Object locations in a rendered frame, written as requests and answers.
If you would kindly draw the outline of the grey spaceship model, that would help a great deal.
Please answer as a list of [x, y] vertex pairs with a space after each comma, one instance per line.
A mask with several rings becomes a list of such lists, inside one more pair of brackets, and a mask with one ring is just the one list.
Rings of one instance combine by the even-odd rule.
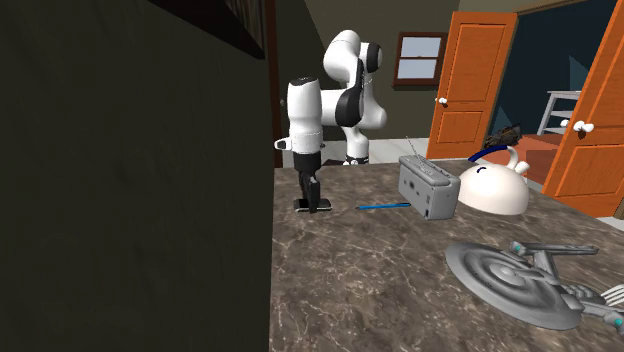
[[476, 243], [455, 243], [445, 252], [455, 277], [484, 302], [531, 325], [570, 330], [584, 314], [596, 316], [624, 336], [624, 309], [598, 302], [601, 293], [561, 283], [556, 255], [595, 255], [587, 245], [513, 241], [508, 251]]

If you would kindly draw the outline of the white fork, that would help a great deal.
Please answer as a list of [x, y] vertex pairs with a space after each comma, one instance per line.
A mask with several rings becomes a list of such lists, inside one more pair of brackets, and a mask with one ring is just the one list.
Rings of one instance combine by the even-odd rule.
[[624, 284], [616, 285], [602, 292], [598, 297], [598, 302], [606, 306], [624, 303]]

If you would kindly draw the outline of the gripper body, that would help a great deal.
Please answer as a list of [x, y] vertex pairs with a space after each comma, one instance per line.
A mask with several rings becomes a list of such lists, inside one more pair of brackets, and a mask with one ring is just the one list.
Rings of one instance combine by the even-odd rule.
[[294, 168], [298, 171], [299, 177], [311, 177], [321, 168], [321, 152], [312, 154], [293, 154]]

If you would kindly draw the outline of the blue pen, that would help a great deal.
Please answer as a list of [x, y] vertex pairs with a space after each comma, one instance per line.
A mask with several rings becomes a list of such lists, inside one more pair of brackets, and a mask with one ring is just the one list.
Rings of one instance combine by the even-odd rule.
[[402, 207], [410, 207], [411, 204], [407, 202], [402, 203], [387, 203], [387, 204], [375, 204], [375, 205], [363, 205], [356, 206], [356, 210], [373, 210], [373, 209], [391, 209], [391, 208], [402, 208]]

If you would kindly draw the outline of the black flat phone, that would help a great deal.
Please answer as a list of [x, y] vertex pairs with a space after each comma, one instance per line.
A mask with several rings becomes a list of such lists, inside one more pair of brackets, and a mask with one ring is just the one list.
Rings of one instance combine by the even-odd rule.
[[311, 204], [308, 199], [300, 198], [293, 202], [293, 208], [296, 212], [320, 212], [331, 211], [331, 202], [326, 198], [320, 198], [316, 203]]

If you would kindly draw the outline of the orange low cabinet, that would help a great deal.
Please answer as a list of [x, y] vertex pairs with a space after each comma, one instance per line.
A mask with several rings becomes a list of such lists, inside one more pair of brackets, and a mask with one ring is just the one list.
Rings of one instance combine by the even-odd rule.
[[485, 138], [484, 147], [510, 145], [518, 153], [519, 160], [530, 168], [524, 175], [538, 184], [543, 184], [550, 171], [554, 157], [561, 143], [562, 135], [555, 133], [523, 134], [519, 124], [503, 127]]

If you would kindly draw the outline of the orange panelled door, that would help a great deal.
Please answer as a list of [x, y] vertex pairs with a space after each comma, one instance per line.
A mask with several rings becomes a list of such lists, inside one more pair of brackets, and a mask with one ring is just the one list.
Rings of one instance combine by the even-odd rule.
[[592, 217], [624, 199], [624, 0], [618, 0], [542, 193]]
[[469, 157], [482, 148], [516, 24], [515, 13], [453, 13], [427, 158]]

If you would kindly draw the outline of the grey portable radio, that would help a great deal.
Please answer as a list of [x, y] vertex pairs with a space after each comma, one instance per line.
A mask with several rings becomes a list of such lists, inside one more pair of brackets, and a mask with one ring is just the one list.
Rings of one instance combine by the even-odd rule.
[[418, 154], [408, 137], [413, 153], [399, 158], [399, 193], [426, 220], [447, 220], [454, 216], [460, 179]]

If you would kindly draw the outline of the brown framed window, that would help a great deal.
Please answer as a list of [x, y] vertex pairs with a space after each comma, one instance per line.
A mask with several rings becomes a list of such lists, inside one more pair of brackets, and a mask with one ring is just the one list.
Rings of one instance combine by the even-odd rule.
[[437, 86], [448, 34], [401, 31], [398, 36], [394, 87]]

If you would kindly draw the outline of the white shelf unit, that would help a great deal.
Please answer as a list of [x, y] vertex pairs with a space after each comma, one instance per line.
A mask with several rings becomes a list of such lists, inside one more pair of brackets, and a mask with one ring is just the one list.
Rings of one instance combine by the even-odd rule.
[[[556, 110], [555, 105], [558, 100], [577, 101], [580, 97], [581, 91], [548, 91], [549, 99], [544, 109], [540, 125], [537, 130], [538, 135], [543, 135], [545, 132], [561, 134], [563, 135], [566, 130], [567, 123], [573, 113], [572, 110]], [[549, 127], [549, 121], [552, 117], [560, 118], [559, 127]]]

